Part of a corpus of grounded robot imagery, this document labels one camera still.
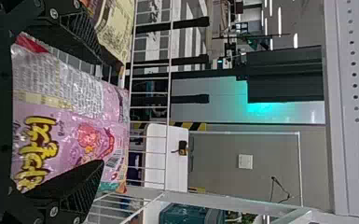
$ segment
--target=teal light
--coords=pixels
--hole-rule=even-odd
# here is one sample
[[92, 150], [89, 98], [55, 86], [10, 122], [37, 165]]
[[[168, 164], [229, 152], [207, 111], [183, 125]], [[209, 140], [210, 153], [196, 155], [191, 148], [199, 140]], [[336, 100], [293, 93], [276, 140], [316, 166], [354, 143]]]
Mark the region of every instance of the teal light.
[[277, 109], [277, 105], [275, 103], [260, 103], [260, 104], [248, 104], [247, 112], [248, 113], [269, 113]]

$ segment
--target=power outlet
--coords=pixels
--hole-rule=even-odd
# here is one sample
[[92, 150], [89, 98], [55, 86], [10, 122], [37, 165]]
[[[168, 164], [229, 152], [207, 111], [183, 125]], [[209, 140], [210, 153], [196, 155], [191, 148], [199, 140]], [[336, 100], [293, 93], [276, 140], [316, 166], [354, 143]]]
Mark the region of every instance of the power outlet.
[[240, 155], [238, 157], [238, 164], [240, 169], [253, 169], [253, 156], [252, 155]]

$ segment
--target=pink snack bag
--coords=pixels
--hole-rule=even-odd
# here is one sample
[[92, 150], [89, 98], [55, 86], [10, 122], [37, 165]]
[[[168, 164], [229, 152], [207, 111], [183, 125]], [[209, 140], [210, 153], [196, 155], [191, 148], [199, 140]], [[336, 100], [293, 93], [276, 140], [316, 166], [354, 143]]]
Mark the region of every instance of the pink snack bag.
[[20, 36], [12, 46], [11, 177], [22, 192], [93, 160], [101, 190], [125, 191], [128, 93], [62, 63]]

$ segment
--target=product package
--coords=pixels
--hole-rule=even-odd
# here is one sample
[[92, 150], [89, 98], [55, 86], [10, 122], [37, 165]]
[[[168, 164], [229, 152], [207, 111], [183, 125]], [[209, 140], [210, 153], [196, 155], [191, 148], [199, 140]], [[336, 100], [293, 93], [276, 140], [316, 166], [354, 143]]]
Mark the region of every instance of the product package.
[[11, 177], [25, 192], [93, 160], [104, 160], [100, 189], [125, 191], [128, 93], [76, 70], [20, 36], [13, 61]]
[[121, 65], [125, 66], [130, 50], [134, 0], [81, 0], [95, 24], [98, 40]]

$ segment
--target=fluorescent light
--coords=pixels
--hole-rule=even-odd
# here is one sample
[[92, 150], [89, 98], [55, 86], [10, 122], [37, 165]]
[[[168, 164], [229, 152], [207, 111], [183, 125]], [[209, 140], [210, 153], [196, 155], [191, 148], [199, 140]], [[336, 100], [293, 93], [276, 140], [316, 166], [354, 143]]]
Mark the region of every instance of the fluorescent light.
[[295, 33], [293, 35], [293, 48], [297, 49], [298, 48], [298, 34]]
[[269, 34], [269, 27], [268, 27], [267, 21], [268, 21], [267, 18], [264, 18], [264, 33], [265, 33], [265, 35]]
[[272, 38], [269, 40], [269, 49], [274, 50], [274, 40]]
[[282, 11], [281, 8], [278, 7], [278, 35], [281, 37], [282, 34]]
[[269, 0], [269, 15], [272, 16], [272, 0]]

